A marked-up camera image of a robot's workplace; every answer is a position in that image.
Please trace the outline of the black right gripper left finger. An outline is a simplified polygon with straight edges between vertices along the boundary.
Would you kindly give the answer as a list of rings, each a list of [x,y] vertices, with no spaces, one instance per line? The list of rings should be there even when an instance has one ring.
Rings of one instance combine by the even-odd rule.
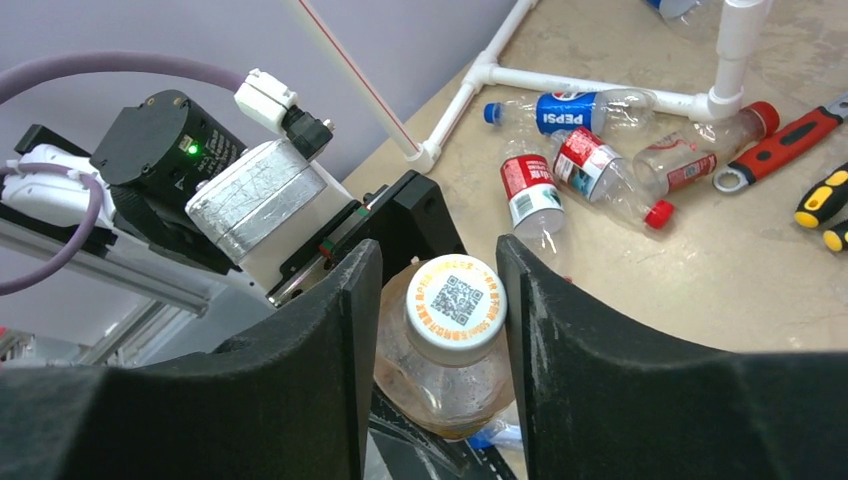
[[[324,280],[214,351],[1,374],[5,479],[359,479],[383,261]]]

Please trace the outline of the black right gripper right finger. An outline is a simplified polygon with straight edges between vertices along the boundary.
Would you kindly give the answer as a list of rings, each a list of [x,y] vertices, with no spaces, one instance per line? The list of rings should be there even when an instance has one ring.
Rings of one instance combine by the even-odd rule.
[[[731,353],[673,337],[499,237],[532,479],[843,479],[847,357]]]

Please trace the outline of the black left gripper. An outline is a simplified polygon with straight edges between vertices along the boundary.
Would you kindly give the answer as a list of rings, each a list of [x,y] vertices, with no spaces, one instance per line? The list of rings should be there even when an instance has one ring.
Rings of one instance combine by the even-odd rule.
[[[384,282],[415,258],[465,252],[438,183],[409,170],[394,184],[349,201],[282,262],[282,278],[268,292],[268,301],[279,308],[304,293],[365,239],[380,244]]]

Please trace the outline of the gold red label bottle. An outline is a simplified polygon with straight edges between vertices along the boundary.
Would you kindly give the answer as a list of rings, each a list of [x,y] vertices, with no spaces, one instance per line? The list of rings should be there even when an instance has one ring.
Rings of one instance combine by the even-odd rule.
[[[479,259],[409,264],[381,291],[376,385],[422,428],[473,436],[514,400],[507,310],[502,281]]]

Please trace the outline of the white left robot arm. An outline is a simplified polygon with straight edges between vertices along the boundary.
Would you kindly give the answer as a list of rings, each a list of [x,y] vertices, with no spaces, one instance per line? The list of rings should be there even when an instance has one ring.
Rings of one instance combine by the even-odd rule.
[[[93,152],[32,125],[1,165],[1,220],[74,255],[154,269],[193,306],[207,279],[281,306],[373,239],[390,278],[464,246],[438,185],[408,172],[354,198],[317,161],[330,122],[286,104],[274,139],[248,147],[199,104],[165,90],[123,109]]]

